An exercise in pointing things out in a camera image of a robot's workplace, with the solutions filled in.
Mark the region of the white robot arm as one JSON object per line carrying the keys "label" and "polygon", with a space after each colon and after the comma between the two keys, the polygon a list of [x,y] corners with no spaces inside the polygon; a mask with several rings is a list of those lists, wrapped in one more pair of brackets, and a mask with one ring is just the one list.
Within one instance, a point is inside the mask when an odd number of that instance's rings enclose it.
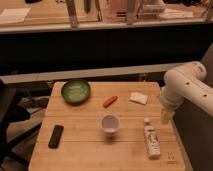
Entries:
{"label": "white robot arm", "polygon": [[163,124],[169,123],[185,99],[213,117],[213,88],[203,82],[206,75],[205,66],[198,61],[185,63],[165,73],[165,86],[159,94]]}

